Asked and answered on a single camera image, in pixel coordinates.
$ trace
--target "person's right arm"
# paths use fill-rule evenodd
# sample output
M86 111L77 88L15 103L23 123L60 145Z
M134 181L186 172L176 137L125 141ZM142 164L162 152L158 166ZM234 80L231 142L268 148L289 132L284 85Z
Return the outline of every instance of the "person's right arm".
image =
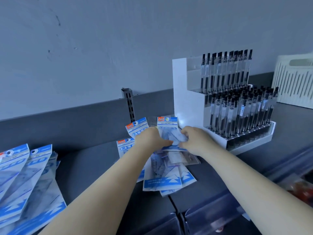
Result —
M204 158L219 174L260 232L312 234L313 209L218 146L202 129L186 126L181 147Z

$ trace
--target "red brand logo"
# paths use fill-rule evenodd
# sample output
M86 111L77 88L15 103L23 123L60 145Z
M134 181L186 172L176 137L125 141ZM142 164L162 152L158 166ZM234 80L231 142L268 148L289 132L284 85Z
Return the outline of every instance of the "red brand logo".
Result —
M130 129L131 127L134 127L133 123L130 123L126 126L127 129Z

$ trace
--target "person's left hand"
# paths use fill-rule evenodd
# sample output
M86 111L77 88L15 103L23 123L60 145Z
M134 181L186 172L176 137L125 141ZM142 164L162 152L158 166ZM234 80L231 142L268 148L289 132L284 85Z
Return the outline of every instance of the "person's left hand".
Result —
M159 131L156 127L149 127L145 129L135 138L135 146L151 150L151 153L172 144L172 140L164 140L160 137Z

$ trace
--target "forearm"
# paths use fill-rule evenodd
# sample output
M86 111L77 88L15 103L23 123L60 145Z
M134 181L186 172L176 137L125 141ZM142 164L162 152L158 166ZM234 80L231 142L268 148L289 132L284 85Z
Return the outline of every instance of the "forearm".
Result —
M43 234L115 234L151 150L133 146L79 195Z
M217 171L262 234L311 234L313 209L307 204L226 150L216 148L203 158Z

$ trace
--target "person's left arm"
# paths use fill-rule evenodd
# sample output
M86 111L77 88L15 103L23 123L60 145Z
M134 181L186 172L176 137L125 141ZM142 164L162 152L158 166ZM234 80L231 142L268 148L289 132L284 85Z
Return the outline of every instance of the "person's left arm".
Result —
M173 142L150 127L135 145L45 227L40 235L115 234L136 181L151 154Z

